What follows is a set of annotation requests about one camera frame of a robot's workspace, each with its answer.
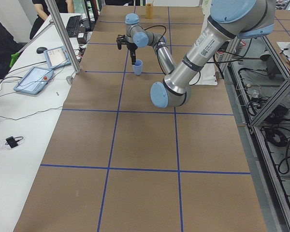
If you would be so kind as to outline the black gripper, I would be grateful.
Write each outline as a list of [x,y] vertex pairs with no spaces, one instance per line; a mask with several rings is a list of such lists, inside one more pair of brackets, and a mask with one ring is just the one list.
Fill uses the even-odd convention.
[[127,48],[130,50],[130,58],[131,64],[135,65],[136,63],[136,49],[138,46],[134,43],[133,38],[127,35],[118,35],[116,38],[117,48],[118,50],[122,49],[122,45],[126,45]]

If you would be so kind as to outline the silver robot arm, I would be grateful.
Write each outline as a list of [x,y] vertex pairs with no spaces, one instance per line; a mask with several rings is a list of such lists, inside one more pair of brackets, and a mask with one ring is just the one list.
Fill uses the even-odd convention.
[[153,47],[166,76],[151,87],[151,101],[158,108],[178,107],[190,99],[190,81],[226,41],[262,37],[273,31],[275,5],[274,0],[212,1],[206,28],[179,64],[174,62],[163,35],[144,30],[134,13],[126,15],[126,33],[117,37],[117,46],[126,44],[131,52]]

